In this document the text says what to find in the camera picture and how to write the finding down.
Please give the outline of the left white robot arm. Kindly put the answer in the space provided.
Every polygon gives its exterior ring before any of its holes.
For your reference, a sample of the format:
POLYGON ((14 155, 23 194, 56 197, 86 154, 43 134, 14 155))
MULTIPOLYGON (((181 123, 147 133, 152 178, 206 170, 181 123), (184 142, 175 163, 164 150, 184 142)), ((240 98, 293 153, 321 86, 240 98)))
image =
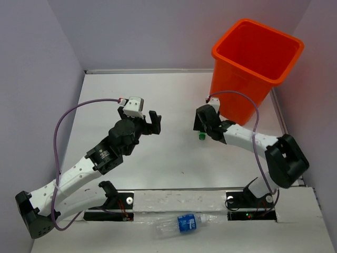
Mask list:
POLYGON ((118 113, 121 119, 109 130, 107 137, 58 181, 16 195, 19 213, 31 238, 44 236, 55 228, 55 222, 85 209, 110 209, 118 204, 118 191, 110 181, 101 181, 92 187, 87 184, 122 164, 124 156, 131 155, 142 135, 160 134, 162 119, 155 111, 149 112, 150 123, 142 114, 126 115, 122 107, 118 113))

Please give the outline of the green plastic bottle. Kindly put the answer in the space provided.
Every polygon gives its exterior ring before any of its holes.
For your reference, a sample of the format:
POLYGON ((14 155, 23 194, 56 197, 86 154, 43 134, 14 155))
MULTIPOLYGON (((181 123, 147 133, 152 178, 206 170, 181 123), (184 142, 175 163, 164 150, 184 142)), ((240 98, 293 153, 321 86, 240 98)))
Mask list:
POLYGON ((201 141, 205 140, 206 139, 206 133, 204 131, 199 131, 198 138, 201 141))

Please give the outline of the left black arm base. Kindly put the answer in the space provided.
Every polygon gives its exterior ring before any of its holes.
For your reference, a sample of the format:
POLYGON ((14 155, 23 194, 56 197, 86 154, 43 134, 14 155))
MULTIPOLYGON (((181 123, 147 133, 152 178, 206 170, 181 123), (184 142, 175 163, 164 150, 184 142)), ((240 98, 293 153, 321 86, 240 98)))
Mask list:
POLYGON ((129 222, 134 220, 134 192, 121 191, 110 207, 94 207, 84 212, 85 221, 129 222))

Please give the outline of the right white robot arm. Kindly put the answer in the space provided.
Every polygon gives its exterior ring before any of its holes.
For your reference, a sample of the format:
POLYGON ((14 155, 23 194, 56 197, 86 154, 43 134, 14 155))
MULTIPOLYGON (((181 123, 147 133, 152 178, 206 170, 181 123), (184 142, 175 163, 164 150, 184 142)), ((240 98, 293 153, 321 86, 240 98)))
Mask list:
POLYGON ((254 153, 266 160, 268 171, 250 182, 239 197, 249 206, 256 206, 263 197, 280 188, 287 189, 302 176, 310 164, 294 137, 265 135, 248 130, 233 121, 220 119, 214 106, 205 104, 196 109, 194 131, 211 139, 254 153))

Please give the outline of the blue label water bottle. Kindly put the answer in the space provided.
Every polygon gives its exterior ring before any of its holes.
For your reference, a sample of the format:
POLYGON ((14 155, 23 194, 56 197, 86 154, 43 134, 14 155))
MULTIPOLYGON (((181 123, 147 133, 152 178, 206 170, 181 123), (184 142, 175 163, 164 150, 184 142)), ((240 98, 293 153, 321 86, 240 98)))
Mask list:
POLYGON ((207 222, 207 215, 188 213, 169 219, 158 220, 155 223, 155 232, 159 239, 173 238, 196 232, 204 227, 207 222))

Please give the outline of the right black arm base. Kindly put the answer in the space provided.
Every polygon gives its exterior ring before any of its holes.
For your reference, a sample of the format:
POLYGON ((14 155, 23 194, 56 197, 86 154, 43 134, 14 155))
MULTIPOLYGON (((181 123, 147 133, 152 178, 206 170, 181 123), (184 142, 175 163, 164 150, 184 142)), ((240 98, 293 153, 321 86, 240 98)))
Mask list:
POLYGON ((273 197, 267 194, 261 198, 244 198, 243 191, 230 191, 226 194, 225 207, 228 221, 276 221, 273 197))

